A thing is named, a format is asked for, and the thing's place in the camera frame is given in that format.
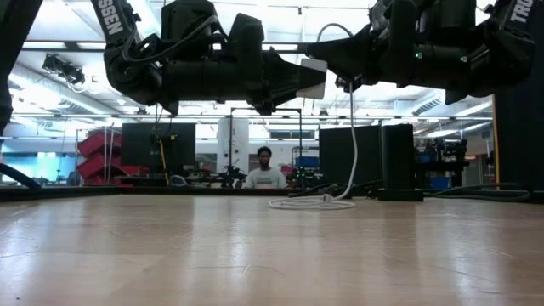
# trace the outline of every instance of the white cable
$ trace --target white cable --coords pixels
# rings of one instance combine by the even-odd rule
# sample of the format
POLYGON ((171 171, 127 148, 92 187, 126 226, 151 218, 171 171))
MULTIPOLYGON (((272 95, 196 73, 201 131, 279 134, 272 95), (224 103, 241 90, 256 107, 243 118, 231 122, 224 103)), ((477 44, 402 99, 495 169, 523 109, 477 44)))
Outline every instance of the white cable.
POLYGON ((279 199, 269 202, 270 208, 276 209, 314 209, 314 210, 339 210, 355 207, 355 203, 342 200, 348 195, 351 190, 351 185, 354 182, 355 168, 357 167, 357 138, 355 137, 354 127, 354 88, 353 84, 349 84, 349 112, 351 122, 351 137, 354 141, 354 164, 351 167, 351 174, 349 175, 348 188, 339 196, 332 197, 332 195, 316 195, 316 196, 301 196, 293 199, 279 199))

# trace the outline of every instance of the stacked red bins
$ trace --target stacked red bins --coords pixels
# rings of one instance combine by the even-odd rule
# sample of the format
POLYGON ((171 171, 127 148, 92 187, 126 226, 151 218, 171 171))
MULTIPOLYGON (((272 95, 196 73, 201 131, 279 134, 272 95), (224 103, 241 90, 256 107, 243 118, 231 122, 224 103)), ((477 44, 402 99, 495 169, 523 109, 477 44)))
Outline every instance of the stacked red bins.
POLYGON ((86 159, 77 166, 85 184, 114 184, 117 176, 138 174, 138 167, 121 165, 121 142, 119 133, 114 133, 111 142, 111 132, 97 132, 77 144, 80 154, 86 159))

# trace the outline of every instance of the gray shirt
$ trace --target gray shirt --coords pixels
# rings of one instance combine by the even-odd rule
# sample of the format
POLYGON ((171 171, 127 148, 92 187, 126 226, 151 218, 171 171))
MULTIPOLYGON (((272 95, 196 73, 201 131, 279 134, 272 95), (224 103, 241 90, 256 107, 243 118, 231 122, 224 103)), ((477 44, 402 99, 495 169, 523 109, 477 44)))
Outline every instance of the gray shirt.
POLYGON ((261 168, 251 171, 246 177, 244 188, 286 188, 286 177, 280 170, 269 168, 263 170, 261 168))

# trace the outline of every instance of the yellow cable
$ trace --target yellow cable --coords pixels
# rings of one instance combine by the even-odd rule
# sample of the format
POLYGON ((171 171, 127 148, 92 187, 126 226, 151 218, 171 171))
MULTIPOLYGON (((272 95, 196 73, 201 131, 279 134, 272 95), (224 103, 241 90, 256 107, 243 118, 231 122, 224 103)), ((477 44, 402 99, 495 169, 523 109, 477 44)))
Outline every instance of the yellow cable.
POLYGON ((169 186, 170 182, 168 180, 167 161, 164 158, 164 148, 162 147, 162 140, 159 140, 159 145, 161 145, 161 157, 162 157, 162 168, 164 169, 164 178, 167 180, 167 186, 169 186))

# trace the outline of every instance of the blue container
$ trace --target blue container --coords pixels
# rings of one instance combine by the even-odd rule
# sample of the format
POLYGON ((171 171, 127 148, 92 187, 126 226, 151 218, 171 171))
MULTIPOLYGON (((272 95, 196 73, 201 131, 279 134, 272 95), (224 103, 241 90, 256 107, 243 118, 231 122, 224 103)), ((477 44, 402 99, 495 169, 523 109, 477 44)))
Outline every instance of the blue container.
POLYGON ((438 177, 431 179, 431 186, 436 190, 446 190, 450 188, 450 178, 438 177))

